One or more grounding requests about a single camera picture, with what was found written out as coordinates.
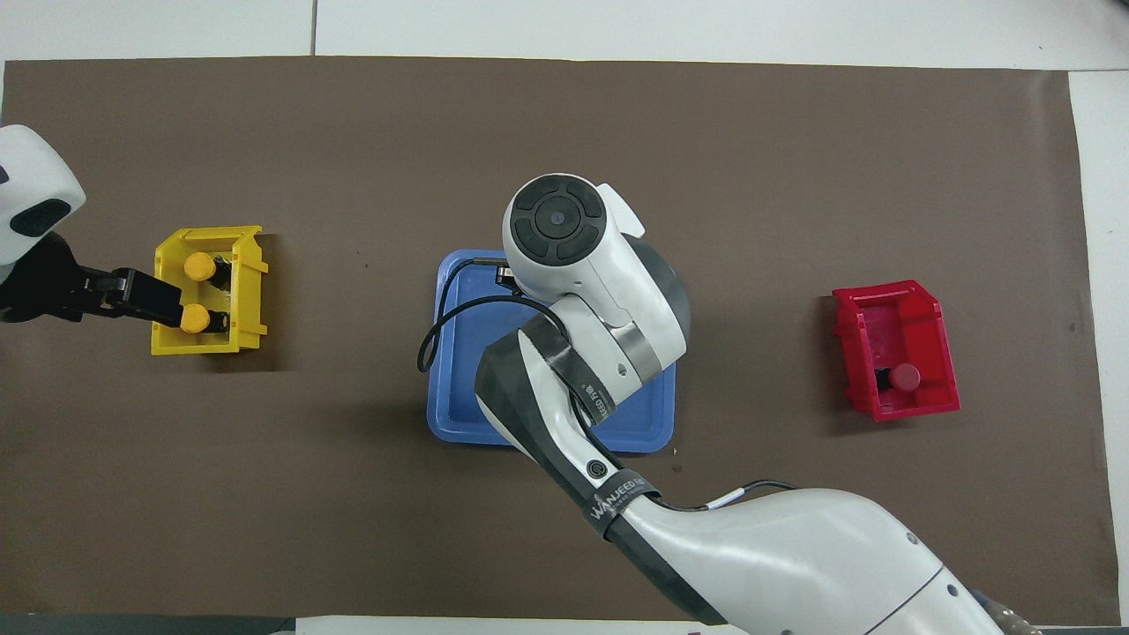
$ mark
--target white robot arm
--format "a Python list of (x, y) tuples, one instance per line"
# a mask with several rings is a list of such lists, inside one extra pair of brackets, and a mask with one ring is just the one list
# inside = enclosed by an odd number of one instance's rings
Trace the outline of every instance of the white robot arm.
[(85, 202), (75, 174), (42, 137), (24, 125), (0, 128), (0, 282)]
[(137, 269), (100, 271), (76, 262), (53, 232), (86, 202), (58, 153), (29, 128), (0, 128), (0, 322), (84, 314), (178, 327), (181, 289)]
[(549, 174), (510, 201), (502, 243), (536, 316), (491, 345), (475, 392), (490, 423), (536, 461), (675, 604), (755, 634), (999, 635), (977, 599), (894, 516), (829, 489), (725, 506), (667, 505), (592, 435), (685, 351), (690, 311), (673, 270), (609, 186)]

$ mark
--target white tile floor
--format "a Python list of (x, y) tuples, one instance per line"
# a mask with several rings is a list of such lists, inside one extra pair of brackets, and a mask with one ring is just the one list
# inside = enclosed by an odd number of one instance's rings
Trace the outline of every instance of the white tile floor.
[(1129, 276), (1129, 8), (1115, 0), (0, 2), (0, 61), (315, 50), (1073, 71), (1122, 620), (1129, 621), (1129, 330), (1122, 324), (1129, 298), (1121, 282)]

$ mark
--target yellow cap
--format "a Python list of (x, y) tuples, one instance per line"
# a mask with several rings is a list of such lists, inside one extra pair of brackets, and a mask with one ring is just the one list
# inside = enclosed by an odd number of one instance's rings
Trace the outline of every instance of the yellow cap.
[(184, 272), (198, 282), (203, 282), (216, 275), (216, 261), (202, 251), (190, 255), (184, 261)]
[(208, 328), (211, 315), (202, 304), (184, 305), (184, 313), (181, 314), (181, 330), (185, 333), (195, 334)]

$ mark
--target black strap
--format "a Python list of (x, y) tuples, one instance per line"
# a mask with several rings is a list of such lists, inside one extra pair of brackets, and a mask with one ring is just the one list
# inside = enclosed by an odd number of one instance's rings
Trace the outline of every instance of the black strap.
[(592, 495), (588, 504), (584, 506), (584, 520), (588, 521), (601, 538), (607, 540), (605, 536), (607, 527), (619, 517), (628, 504), (644, 494), (658, 494), (658, 489), (639, 476), (639, 472), (620, 470), (609, 477)]
[(604, 382), (599, 381), (592, 366), (588, 366), (572, 345), (561, 336), (560, 330), (544, 315), (537, 315), (526, 322), (522, 325), (522, 332), (530, 338), (533, 347), (564, 385), (579, 398), (577, 401), (592, 420), (592, 425), (599, 424), (615, 411), (615, 401), (612, 400)]

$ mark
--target logo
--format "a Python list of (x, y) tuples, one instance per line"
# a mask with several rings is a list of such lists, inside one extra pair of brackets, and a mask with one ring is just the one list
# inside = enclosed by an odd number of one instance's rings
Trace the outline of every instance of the logo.
[(607, 496), (596, 498), (596, 504), (592, 506), (592, 511), (588, 512), (588, 515), (592, 516), (593, 520), (598, 521), (604, 517), (604, 514), (606, 513), (618, 514), (620, 512), (620, 506), (633, 498), (632, 496), (628, 496), (628, 494), (637, 487), (644, 487), (646, 485), (647, 481), (644, 480), (642, 477), (636, 477), (623, 482), (623, 485), (616, 487)]
[(607, 405), (604, 403), (604, 399), (592, 388), (592, 384), (584, 386), (584, 392), (588, 395), (588, 399), (596, 406), (596, 410), (599, 410), (599, 415), (604, 418), (607, 417)]

